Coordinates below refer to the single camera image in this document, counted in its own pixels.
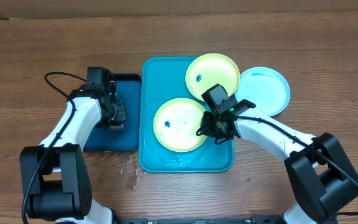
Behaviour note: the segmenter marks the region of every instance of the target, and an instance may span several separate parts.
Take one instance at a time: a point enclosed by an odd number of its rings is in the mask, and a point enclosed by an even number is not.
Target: dark blue tray
[[[233,140],[215,145],[207,140],[191,152],[173,152],[155,137],[153,121],[157,110],[168,100],[184,97],[197,100],[187,90],[185,75],[197,57],[154,57],[143,65],[140,102],[139,164],[148,172],[224,172],[234,162]]]
[[[124,129],[93,128],[85,151],[135,151],[139,147],[141,79],[138,74],[116,74],[116,99],[124,100]]]

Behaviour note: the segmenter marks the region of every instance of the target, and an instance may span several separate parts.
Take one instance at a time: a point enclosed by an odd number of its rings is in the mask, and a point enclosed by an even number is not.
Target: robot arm
[[[197,135],[216,144],[234,136],[250,140],[284,162],[298,202],[284,214],[285,223],[323,223],[358,196],[357,172],[333,135],[316,138],[289,128],[252,102],[230,98],[219,84],[202,97],[211,112],[204,112]],[[314,167],[325,163],[328,169],[318,175]]]
[[[62,147],[65,144],[79,144],[83,151],[84,145],[92,129],[101,120],[102,113],[99,101],[86,97],[76,97],[73,99],[76,111],[73,119],[64,130],[60,139],[55,143],[55,147]],[[49,146],[56,134],[61,130],[71,114],[73,106],[67,102],[67,108],[55,129],[46,137],[40,145]]]
[[[266,121],[270,121],[307,144],[311,144],[311,139],[314,138],[311,134],[304,134],[285,126],[284,124],[264,114],[258,107],[249,108],[241,113],[240,116],[262,118]],[[238,119],[234,122],[234,125],[241,138],[256,143],[282,162],[284,162],[286,158],[290,157],[291,152],[299,152],[305,148],[288,138],[288,136],[284,135],[277,129],[265,123]]]
[[[115,99],[115,92],[114,74],[101,67],[88,68],[86,84],[68,96],[75,111],[68,101],[55,129],[38,146],[22,150],[20,163],[25,196],[27,188],[30,189],[24,207],[30,218],[78,224],[114,223],[114,212],[92,199],[82,151],[95,126],[108,128],[126,119],[125,108],[116,106],[123,105],[123,101]],[[62,179],[44,180],[43,175],[52,172],[61,172]]]

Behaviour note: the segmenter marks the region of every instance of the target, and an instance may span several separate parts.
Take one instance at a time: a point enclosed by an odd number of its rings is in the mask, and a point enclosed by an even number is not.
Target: light green plate
[[[157,140],[175,152],[189,152],[205,141],[196,136],[205,109],[188,98],[176,98],[164,103],[154,116],[153,129]]]
[[[220,84],[229,96],[239,86],[240,71],[236,63],[223,54],[205,54],[194,60],[187,68],[186,86],[190,93],[203,101],[201,95],[216,84]]]

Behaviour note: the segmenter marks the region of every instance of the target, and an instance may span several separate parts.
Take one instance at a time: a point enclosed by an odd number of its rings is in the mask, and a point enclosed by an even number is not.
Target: black cable
[[[73,119],[74,117],[74,113],[76,111],[75,109],[75,104],[73,102],[73,100],[69,99],[68,95],[61,91],[59,88],[57,88],[54,84],[52,84],[49,80],[48,80],[48,76],[50,75],[68,75],[70,77],[73,78],[77,78],[79,80],[82,80],[84,82],[86,82],[86,79],[81,78],[79,76],[70,74],[70,73],[65,73],[65,72],[48,72],[44,78],[45,81],[48,83],[48,85],[50,85],[54,90],[58,91],[60,94],[62,94],[65,98],[67,98],[67,100],[71,103],[72,105],[72,109],[71,109],[71,114],[68,117],[67,121],[65,122],[65,124],[62,126],[62,128],[60,129],[60,131],[56,134],[56,137],[52,140],[52,142],[50,143],[50,145],[48,146],[48,148],[45,149],[44,154],[42,155],[41,159],[38,161],[37,166],[35,167],[34,173],[32,174],[32,177],[30,179],[30,182],[27,186],[27,189],[25,190],[25,194],[23,197],[23,203],[22,203],[22,221],[24,224],[29,224],[29,222],[27,221],[27,216],[25,215],[25,208],[27,206],[27,202],[29,200],[29,195],[30,195],[30,189],[34,183],[35,177],[37,176],[37,174],[39,173],[39,170],[41,169],[41,167],[43,166],[45,159],[47,158],[47,156],[50,153],[50,149],[53,147],[53,145],[55,145],[55,143],[60,139],[60,136],[63,134],[64,130],[67,128],[68,124],[70,123],[70,121]]]
[[[223,118],[221,119],[215,119],[213,122],[207,123],[202,125],[197,131],[196,131],[196,136],[201,136],[203,134],[205,134],[209,128],[211,128],[212,126],[214,126],[217,122],[222,122],[224,121]]]
[[[277,126],[276,124],[270,122],[270,121],[266,121],[262,118],[253,118],[253,117],[248,117],[248,116],[236,116],[236,118],[239,119],[249,119],[249,120],[253,120],[253,121],[258,121],[261,123],[265,123],[270,125],[271,127],[279,130],[281,133],[283,133],[284,135],[286,135],[287,137],[289,137],[290,139],[292,139],[293,141],[297,142],[298,144],[301,144],[304,147],[309,147],[308,144],[304,143],[303,141],[299,140],[296,136],[291,135],[290,133],[286,132],[284,129],[280,128],[279,126]],[[336,171],[340,172],[341,174],[345,175],[346,178],[348,178],[357,188],[358,188],[358,183],[349,175],[347,174],[345,171],[343,171],[339,166],[337,166],[333,161],[331,161],[330,159],[328,159],[326,156],[324,156],[321,152],[317,151],[317,150],[311,150],[311,152],[315,153],[317,156],[319,156],[320,158],[324,159],[333,169],[335,169]],[[336,215],[350,215],[350,216],[357,216],[358,212],[337,212]]]

